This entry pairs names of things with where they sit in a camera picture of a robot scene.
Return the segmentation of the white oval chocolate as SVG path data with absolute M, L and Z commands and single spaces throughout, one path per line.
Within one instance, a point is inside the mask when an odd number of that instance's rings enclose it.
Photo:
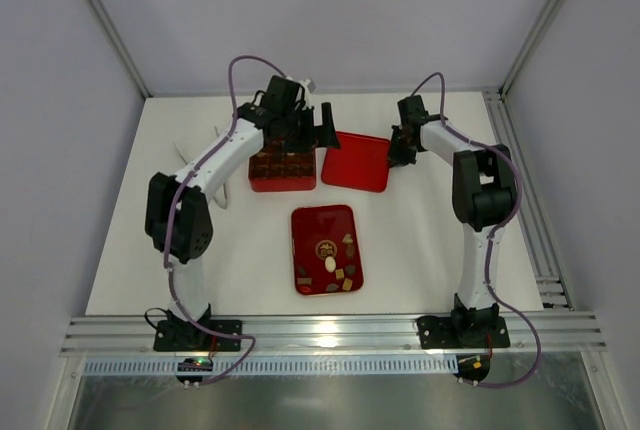
M 325 265 L 325 269 L 328 272 L 334 272 L 336 270 L 336 268 L 337 268 L 336 261 L 332 256 L 328 256 L 324 260 L 324 265 Z

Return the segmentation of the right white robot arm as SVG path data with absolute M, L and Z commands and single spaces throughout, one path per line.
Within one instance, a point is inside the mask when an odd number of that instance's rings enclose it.
M 432 152 L 452 168 L 452 207 L 463 228 L 463 266 L 453 309 L 443 317 L 416 320 L 423 349 L 510 345 L 493 285 L 504 227 L 519 208 L 519 177 L 509 149 L 486 145 L 457 130 L 442 115 L 427 112 L 422 97 L 397 103 L 400 123 L 392 127 L 390 167 L 414 164 Z

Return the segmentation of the red rectangular tray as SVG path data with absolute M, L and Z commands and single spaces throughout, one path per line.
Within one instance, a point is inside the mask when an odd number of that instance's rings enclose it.
M 344 204 L 325 205 L 315 207 L 300 207 L 291 214 L 291 243 L 293 262 L 293 282 L 296 292 L 302 296 L 325 296 L 338 293 L 353 293 L 364 285 L 364 271 L 359 251 L 356 222 L 351 207 Z M 350 234 L 352 244 L 344 244 L 343 237 Z M 348 245 L 355 246 L 355 255 L 346 255 Z M 324 260 L 332 256 L 337 269 L 343 269 L 345 278 L 338 280 L 335 272 L 325 269 Z M 357 271 L 349 275 L 347 265 L 355 265 Z M 301 276 L 297 268 L 302 266 L 307 275 Z M 312 278 L 311 285 L 298 285 L 298 278 Z M 342 289 L 345 279 L 353 281 L 350 291 Z M 326 287 L 336 284 L 339 289 L 327 292 Z

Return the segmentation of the right aluminium frame rails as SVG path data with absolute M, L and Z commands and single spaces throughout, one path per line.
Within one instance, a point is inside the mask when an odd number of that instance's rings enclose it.
M 510 149 L 512 159 L 522 177 L 523 197 L 520 226 L 532 262 L 543 308 L 554 311 L 574 311 L 562 275 L 558 253 L 543 216 L 507 102 L 497 90 L 484 91 L 482 97 L 494 136 Z

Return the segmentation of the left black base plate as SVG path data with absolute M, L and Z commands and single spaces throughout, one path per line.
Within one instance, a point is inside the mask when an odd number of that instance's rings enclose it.
M 239 335 L 242 334 L 243 322 L 239 319 L 211 319 L 209 329 L 217 333 L 211 337 L 210 349 L 214 352 L 238 352 L 241 349 Z

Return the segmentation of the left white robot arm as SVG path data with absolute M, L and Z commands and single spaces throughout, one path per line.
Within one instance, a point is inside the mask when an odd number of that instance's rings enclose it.
M 163 257 L 171 297 L 156 326 L 155 351 L 202 351 L 212 341 L 239 349 L 239 331 L 218 330 L 211 320 L 203 270 L 214 237 L 209 205 L 233 173 L 272 142 L 289 153 L 340 146 L 331 104 L 322 103 L 321 119 L 314 119 L 310 85 L 272 76 L 255 100 L 232 105 L 231 123 L 198 157 L 150 179 L 144 231 Z

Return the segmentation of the red box lid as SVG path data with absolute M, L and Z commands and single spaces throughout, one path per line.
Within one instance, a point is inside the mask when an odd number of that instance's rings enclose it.
M 324 184 L 372 193 L 386 190 L 390 140 L 337 132 L 340 148 L 328 148 L 321 172 Z

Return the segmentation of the aluminium front rail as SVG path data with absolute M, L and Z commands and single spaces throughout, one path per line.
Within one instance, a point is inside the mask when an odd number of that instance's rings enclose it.
M 528 314 L 545 352 L 604 351 L 605 335 L 594 314 L 544 311 Z M 415 314 L 241 316 L 242 330 L 257 340 L 256 350 L 418 351 L 433 333 Z M 141 316 L 92 316 L 71 320 L 62 356 L 149 354 L 155 331 Z

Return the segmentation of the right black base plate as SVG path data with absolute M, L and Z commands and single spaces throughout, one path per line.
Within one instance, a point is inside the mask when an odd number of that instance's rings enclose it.
M 460 323 L 451 316 L 425 315 L 416 320 L 422 349 L 498 348 L 511 346 L 506 322 Z

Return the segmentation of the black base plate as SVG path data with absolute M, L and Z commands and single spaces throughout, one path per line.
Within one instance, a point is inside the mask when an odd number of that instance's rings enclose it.
M 498 348 L 511 346 L 506 322 L 460 323 L 451 316 L 425 315 L 416 320 L 422 349 Z
M 214 352 L 238 352 L 241 349 L 239 335 L 242 334 L 243 322 L 239 319 L 211 319 L 209 329 L 217 333 L 211 337 L 210 349 Z

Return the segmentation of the red compartment chocolate box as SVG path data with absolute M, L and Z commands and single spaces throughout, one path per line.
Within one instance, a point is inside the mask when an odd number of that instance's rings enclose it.
M 269 144 L 250 158 L 248 181 L 256 193 L 314 190 L 317 184 L 315 151 L 284 152 L 281 142 Z

